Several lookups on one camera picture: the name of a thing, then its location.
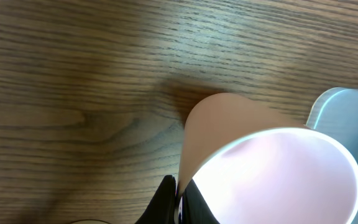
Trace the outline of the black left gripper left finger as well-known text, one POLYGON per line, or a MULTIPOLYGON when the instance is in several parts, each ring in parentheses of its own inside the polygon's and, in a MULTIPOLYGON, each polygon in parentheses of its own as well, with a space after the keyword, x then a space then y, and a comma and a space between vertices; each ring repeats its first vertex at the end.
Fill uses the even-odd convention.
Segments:
POLYGON ((166 175, 135 224, 174 224, 175 193, 175 178, 166 175))

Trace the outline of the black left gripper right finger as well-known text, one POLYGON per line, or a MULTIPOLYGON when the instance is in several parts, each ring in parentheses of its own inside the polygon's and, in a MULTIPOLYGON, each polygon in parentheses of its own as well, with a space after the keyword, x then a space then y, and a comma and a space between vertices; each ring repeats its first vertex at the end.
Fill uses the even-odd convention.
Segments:
POLYGON ((191 180, 180 197, 179 224, 219 224, 205 202, 194 180, 191 180))

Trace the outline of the small pink cup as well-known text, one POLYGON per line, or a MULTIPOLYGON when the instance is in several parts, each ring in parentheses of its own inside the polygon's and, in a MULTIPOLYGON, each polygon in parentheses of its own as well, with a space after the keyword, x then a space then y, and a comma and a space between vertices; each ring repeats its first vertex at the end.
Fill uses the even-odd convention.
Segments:
POLYGON ((191 180, 219 223, 351 223, 358 211, 358 165, 341 143, 233 93, 187 117, 176 223, 191 180))

